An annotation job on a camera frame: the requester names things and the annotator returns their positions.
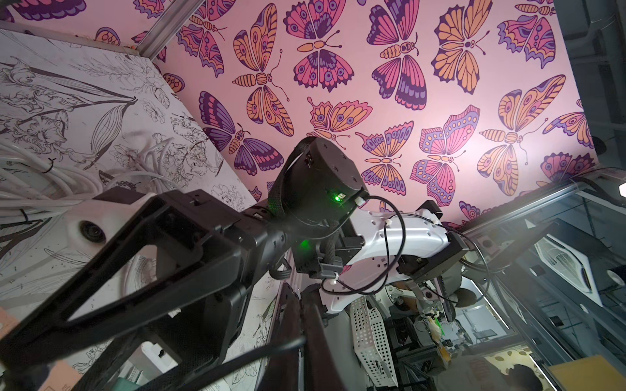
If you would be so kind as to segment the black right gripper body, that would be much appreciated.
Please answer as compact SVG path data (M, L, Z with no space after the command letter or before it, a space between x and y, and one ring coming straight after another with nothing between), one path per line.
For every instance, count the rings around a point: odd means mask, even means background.
M141 249L156 247L156 280L90 314L79 308ZM289 247L289 225L266 205L237 212L211 195L168 192L150 198L107 235L93 259L26 319L54 327L61 357L107 342L78 381L101 390L144 342L161 345L178 366L148 390L200 390L262 358L286 352L286 341L226 360L254 285Z

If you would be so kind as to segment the pink power strip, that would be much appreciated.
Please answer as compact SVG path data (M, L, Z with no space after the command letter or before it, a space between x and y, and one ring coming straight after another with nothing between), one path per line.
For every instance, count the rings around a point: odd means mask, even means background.
M1 309L1 366L7 390L76 390L82 375L50 339L54 327L40 316L18 321Z

